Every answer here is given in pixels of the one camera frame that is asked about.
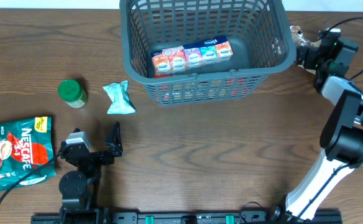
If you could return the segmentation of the beige brown snack bag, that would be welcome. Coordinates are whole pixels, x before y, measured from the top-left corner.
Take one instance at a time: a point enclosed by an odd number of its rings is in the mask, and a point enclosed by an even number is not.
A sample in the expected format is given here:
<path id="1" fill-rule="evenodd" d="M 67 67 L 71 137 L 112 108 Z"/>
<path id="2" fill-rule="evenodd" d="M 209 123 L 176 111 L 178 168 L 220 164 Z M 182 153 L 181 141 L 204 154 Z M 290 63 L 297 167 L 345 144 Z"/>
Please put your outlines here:
<path id="1" fill-rule="evenodd" d="M 296 45 L 296 65 L 304 68 L 302 63 L 298 64 L 298 59 L 300 58 L 302 48 L 308 47 L 309 49 L 318 49 L 321 45 L 321 40 L 311 42 L 305 39 L 300 26 L 290 26 L 290 31 L 292 34 L 292 39 Z"/>

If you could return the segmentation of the light green snack packet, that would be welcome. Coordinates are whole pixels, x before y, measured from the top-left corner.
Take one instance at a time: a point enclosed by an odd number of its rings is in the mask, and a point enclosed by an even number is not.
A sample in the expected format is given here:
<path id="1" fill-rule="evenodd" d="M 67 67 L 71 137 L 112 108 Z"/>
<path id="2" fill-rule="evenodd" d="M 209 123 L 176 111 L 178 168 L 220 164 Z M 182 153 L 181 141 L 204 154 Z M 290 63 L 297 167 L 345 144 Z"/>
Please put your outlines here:
<path id="1" fill-rule="evenodd" d="M 107 114 L 132 114 L 136 112 L 127 92 L 128 86 L 127 80 L 103 86 L 103 90 L 111 100 Z"/>

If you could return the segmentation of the orange tissue multipack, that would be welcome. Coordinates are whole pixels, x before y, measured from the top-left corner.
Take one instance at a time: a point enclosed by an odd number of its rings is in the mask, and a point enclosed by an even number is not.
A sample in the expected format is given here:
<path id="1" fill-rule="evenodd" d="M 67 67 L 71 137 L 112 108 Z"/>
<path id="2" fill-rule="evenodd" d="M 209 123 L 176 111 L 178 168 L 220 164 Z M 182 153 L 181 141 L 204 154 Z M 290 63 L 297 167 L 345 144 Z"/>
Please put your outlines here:
<path id="1" fill-rule="evenodd" d="M 205 65 L 227 62 L 233 55 L 231 44 L 225 35 L 150 54 L 154 78 L 165 78 Z"/>

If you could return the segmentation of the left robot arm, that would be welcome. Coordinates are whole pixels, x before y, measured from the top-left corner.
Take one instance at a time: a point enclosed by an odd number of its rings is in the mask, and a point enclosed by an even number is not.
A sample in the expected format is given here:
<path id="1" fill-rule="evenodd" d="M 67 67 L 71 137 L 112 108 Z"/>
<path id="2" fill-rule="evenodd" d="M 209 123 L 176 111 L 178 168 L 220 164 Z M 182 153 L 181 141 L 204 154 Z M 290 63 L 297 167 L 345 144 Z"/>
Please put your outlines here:
<path id="1" fill-rule="evenodd" d="M 84 131 L 76 128 L 61 143 L 60 158 L 76 167 L 59 182 L 62 194 L 61 223 L 111 223 L 108 208 L 97 204 L 102 166 L 111 165 L 123 153 L 120 123 L 115 122 L 107 139 L 108 149 L 91 152 L 91 143 Z"/>

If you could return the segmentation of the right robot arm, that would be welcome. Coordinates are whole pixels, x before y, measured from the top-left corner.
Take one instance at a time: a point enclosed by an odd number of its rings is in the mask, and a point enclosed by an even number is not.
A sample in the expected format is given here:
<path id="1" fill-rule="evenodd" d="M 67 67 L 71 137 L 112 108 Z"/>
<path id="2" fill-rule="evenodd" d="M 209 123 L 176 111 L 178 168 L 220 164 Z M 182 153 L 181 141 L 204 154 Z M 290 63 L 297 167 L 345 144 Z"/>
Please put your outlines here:
<path id="1" fill-rule="evenodd" d="M 334 109 L 320 136 L 318 158 L 301 183 L 276 205 L 272 223 L 312 221 L 333 188 L 363 164 L 363 91 L 345 77 L 358 46 L 335 28 L 319 37 L 319 47 L 297 49 L 296 62 L 315 70 L 313 86 Z"/>

